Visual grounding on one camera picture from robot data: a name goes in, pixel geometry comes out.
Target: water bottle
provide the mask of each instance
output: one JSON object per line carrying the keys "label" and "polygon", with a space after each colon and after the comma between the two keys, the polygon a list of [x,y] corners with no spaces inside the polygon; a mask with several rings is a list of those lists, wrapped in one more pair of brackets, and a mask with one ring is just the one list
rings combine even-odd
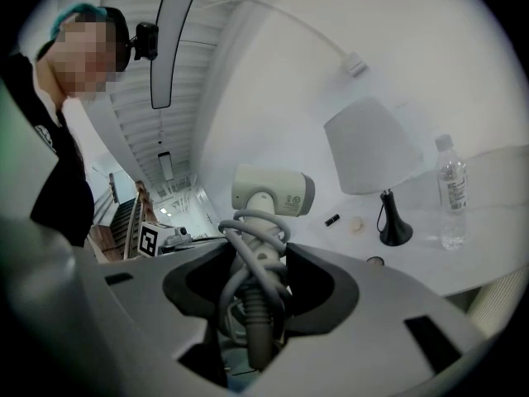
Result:
{"label": "water bottle", "polygon": [[465,210],[469,200],[466,164],[457,155],[452,137],[436,138],[437,183],[441,199],[441,244],[446,250],[461,247],[466,236]]}

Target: white ceiling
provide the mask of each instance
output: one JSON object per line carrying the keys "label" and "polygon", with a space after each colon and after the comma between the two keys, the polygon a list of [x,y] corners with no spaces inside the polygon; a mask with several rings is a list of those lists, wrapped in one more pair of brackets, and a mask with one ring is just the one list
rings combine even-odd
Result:
{"label": "white ceiling", "polygon": [[[171,153],[175,177],[171,185],[188,183],[189,152],[203,85],[222,30],[239,3],[198,9],[221,1],[225,0],[193,0],[176,55],[170,107],[152,109],[150,62],[134,61],[133,56],[125,78],[110,93],[128,150],[160,197],[167,192],[158,161],[160,152]],[[137,23],[155,23],[160,0],[101,0],[101,5],[119,8],[133,37]]]}

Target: black lamp base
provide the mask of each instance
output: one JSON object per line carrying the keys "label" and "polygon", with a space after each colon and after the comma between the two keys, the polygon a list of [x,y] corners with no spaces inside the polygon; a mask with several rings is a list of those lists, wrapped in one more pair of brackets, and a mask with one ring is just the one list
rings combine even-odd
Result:
{"label": "black lamp base", "polygon": [[384,191],[380,198],[386,212],[386,226],[380,233],[380,241],[386,246],[401,246],[410,240],[413,228],[398,216],[395,198],[391,191]]}

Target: white table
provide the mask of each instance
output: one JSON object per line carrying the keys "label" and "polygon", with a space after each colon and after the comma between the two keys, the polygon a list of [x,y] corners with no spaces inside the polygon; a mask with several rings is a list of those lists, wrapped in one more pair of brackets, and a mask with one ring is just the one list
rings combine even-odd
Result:
{"label": "white table", "polygon": [[[310,222],[303,235],[317,237],[317,246],[326,250],[362,260],[380,256],[385,265],[409,274],[439,295],[487,284],[529,263],[528,147],[491,151],[467,160],[467,240],[458,250],[445,250],[439,240],[435,172],[393,189],[401,218],[414,231],[412,239],[402,246],[388,247],[379,240],[378,194],[345,196],[340,204]],[[325,227],[324,221],[336,213],[341,219]],[[351,219],[357,216],[364,220],[365,227],[353,233]],[[383,214],[381,229],[384,224]]]}

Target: person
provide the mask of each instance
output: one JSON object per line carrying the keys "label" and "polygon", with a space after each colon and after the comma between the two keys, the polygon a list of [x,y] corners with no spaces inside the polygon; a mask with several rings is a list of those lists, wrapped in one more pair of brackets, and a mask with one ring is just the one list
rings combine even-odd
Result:
{"label": "person", "polygon": [[20,52],[0,65],[9,93],[59,161],[42,188],[31,219],[83,246],[94,201],[83,157],[63,114],[67,98],[91,98],[125,70],[131,54],[125,17],[114,7],[73,5],[51,27],[31,61]]}

